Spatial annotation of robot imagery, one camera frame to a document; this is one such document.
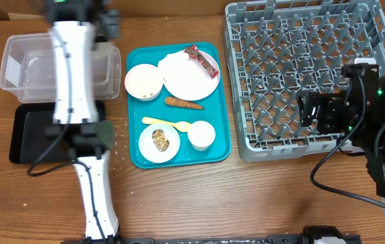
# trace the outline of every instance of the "white sticker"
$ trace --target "white sticker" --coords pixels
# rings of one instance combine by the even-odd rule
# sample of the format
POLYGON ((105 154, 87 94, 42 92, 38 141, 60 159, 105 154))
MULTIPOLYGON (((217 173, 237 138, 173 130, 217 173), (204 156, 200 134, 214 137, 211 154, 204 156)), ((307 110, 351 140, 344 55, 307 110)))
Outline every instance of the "white sticker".
POLYGON ((258 153, 254 155, 254 157, 265 157, 266 155, 268 155, 268 153, 258 153))
POLYGON ((7 67, 5 68, 5 78, 14 84, 16 87, 19 86, 19 78, 21 74, 21 64, 18 63, 14 58, 9 56, 7 59, 7 67))

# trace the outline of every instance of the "carrot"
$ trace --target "carrot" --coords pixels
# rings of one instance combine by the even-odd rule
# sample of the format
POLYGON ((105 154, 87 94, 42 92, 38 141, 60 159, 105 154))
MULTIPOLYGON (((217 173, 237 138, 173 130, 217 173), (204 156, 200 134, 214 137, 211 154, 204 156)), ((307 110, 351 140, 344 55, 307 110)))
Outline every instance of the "carrot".
POLYGON ((175 97, 166 97, 165 104, 168 106, 175 106, 179 108, 191 108, 191 109, 197 109, 197 110, 205 109, 204 106, 198 105, 194 102, 188 102, 179 98, 175 98, 175 97))

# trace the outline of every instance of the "wooden table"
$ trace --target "wooden table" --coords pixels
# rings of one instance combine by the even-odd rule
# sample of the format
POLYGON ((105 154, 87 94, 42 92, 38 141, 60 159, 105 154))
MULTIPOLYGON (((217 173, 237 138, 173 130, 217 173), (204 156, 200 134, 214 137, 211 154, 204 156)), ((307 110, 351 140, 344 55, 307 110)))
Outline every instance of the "wooden table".
MULTIPOLYGON (((209 41, 226 67, 222 16, 124 18, 115 41, 122 64, 137 47, 209 41)), ((11 35, 42 33, 44 22, 0 22, 0 63, 11 35)), ((106 101, 117 133, 118 155, 110 160, 113 204, 124 237, 156 239, 265 237, 298 233, 306 225, 334 225, 361 234, 364 243, 385 243, 379 207, 314 187, 309 174, 323 155, 265 163, 244 163, 238 155, 228 71, 222 69, 232 153, 221 163, 139 169, 129 158, 126 91, 106 101)), ((30 178, 27 165, 8 160, 14 113, 20 103, 0 89, 0 243, 58 243, 82 239, 85 216, 72 167, 30 178)), ((340 153, 320 170, 320 182, 379 199, 364 157, 340 153)), ((46 169, 51 165, 41 166, 46 169)))

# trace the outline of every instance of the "white cup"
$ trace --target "white cup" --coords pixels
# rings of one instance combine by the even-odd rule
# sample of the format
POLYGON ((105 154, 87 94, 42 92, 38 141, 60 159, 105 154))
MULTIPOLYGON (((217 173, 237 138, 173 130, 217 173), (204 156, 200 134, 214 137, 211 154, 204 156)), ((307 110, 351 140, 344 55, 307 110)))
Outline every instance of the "white cup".
POLYGON ((188 130, 188 140, 197 151, 204 151, 215 140, 215 129, 206 121, 196 121, 188 130))

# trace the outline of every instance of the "clear plastic container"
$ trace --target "clear plastic container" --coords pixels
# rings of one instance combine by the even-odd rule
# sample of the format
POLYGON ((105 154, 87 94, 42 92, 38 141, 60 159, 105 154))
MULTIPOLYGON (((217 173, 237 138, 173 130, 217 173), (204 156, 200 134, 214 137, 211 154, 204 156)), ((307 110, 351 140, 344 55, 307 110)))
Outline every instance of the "clear plastic container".
MULTIPOLYGON (((111 43, 97 43, 92 52, 95 99, 119 95, 120 51, 111 43)), ((56 99, 54 54, 48 33, 15 35, 6 42, 0 70, 0 87, 23 103, 56 99)))

